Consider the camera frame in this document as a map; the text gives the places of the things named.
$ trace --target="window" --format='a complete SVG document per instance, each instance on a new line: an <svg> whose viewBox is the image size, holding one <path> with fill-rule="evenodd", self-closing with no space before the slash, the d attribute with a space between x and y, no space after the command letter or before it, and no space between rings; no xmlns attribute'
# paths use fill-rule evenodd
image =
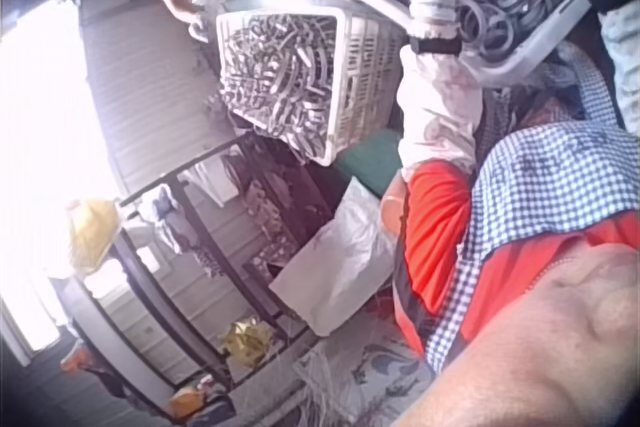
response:
<svg viewBox="0 0 640 427"><path fill-rule="evenodd" d="M69 269L65 206L118 195L86 76L71 4L46 2L2 38L0 317L23 363L64 322L45 270Z"/></svg>

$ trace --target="plastic crate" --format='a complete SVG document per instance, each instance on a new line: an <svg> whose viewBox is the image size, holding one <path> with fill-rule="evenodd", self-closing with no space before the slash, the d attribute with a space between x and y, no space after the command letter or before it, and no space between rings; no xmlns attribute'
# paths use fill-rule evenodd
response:
<svg viewBox="0 0 640 427"><path fill-rule="evenodd" d="M222 73L226 68L226 39L245 28L254 16L282 14L330 16L337 22L326 146L324 155L313 159L328 166L338 152L387 124L402 73L399 52L406 34L391 21L352 14L336 7L223 14L217 18ZM266 126L265 119L236 113L258 127ZM286 137L281 139L290 144Z"/></svg>

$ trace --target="white plastic bag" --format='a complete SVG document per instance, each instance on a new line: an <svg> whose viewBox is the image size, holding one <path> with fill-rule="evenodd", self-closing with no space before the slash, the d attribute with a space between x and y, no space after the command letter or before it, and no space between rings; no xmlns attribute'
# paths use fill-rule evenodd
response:
<svg viewBox="0 0 640 427"><path fill-rule="evenodd" d="M380 221L380 202L354 178L335 218L296 254L270 288L317 335L328 336L389 278L394 249Z"/></svg>

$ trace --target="checkered cloth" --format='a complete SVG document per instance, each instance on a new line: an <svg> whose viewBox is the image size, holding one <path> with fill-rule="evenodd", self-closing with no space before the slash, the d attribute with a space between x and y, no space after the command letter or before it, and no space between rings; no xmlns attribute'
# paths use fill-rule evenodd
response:
<svg viewBox="0 0 640 427"><path fill-rule="evenodd" d="M617 126L604 80L589 58L566 43L559 54L576 74L587 121L514 132L488 155L472 190L471 219L458 246L452 287L426 342L427 362L436 372L495 249L543 232L582 230L640 208L639 139ZM509 123L503 119L499 125Z"/></svg>

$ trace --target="yellow plastic bag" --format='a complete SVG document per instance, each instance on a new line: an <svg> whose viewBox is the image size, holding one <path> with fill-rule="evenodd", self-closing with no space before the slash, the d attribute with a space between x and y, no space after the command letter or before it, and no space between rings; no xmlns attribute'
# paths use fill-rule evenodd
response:
<svg viewBox="0 0 640 427"><path fill-rule="evenodd" d="M120 216L113 201L100 199L76 202L67 212L69 261L76 273L87 276L100 268L120 228Z"/></svg>

